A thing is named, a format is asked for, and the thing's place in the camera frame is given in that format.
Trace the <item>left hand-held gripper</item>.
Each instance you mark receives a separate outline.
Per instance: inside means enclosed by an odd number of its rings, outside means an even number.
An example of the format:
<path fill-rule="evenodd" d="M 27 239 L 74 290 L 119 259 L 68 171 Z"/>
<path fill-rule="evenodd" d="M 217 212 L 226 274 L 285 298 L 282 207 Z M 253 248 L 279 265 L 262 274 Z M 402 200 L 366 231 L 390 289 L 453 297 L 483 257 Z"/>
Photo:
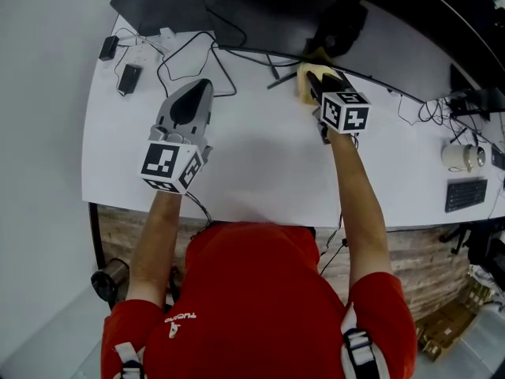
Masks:
<path fill-rule="evenodd" d="M 187 193 L 212 150 L 204 134 L 211 120 L 213 98 L 212 82 L 199 79 L 163 101 L 138 169 L 138 175 L 151 188 Z"/>

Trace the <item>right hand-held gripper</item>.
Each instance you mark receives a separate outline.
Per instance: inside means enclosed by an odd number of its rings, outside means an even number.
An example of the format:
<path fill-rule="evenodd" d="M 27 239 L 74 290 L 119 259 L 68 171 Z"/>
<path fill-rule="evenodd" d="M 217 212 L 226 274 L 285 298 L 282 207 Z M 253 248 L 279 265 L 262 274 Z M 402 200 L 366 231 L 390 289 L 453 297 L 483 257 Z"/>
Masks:
<path fill-rule="evenodd" d="M 329 144 L 328 131 L 340 134 L 361 133 L 366 130 L 372 107 L 368 98 L 360 92 L 342 92 L 342 79 L 324 73 L 321 81 L 312 72 L 306 77 L 311 98 L 320 103 L 315 117 L 323 143 Z"/>

